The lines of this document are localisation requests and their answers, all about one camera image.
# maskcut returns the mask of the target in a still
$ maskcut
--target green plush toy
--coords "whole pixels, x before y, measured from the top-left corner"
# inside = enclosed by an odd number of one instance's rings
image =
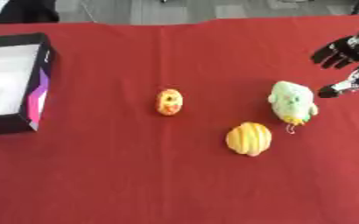
[[[305,125],[312,116],[319,113],[313,102],[313,92],[308,87],[289,81],[276,83],[268,97],[268,102],[272,104],[275,114],[292,128]]]

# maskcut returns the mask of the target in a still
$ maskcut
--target yellow plush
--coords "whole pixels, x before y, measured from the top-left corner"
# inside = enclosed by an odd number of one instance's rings
[[[238,154],[258,156],[271,145],[272,134],[262,124],[245,122],[226,136],[227,146]]]
[[[273,86],[269,103],[275,114],[285,123],[304,125],[319,113],[313,102],[313,92],[289,81],[279,81]]]

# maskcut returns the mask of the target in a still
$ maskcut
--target orange toy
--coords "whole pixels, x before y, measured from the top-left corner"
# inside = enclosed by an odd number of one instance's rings
[[[158,95],[157,111],[164,116],[173,116],[180,112],[183,98],[179,91],[167,89]]]

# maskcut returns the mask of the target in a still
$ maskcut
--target black box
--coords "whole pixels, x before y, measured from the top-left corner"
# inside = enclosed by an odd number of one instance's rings
[[[38,129],[54,55],[44,33],[0,36],[0,134]]]

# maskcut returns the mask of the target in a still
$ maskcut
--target stuffed toy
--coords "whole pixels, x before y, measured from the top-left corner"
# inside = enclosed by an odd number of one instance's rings
[[[272,133],[263,124],[244,122],[226,135],[227,146],[238,154],[256,157],[271,145]]]
[[[289,81],[279,81],[273,86],[268,97],[275,114],[285,123],[287,131],[294,133],[293,129],[305,125],[312,116],[319,113],[313,102],[313,92],[308,88]]]

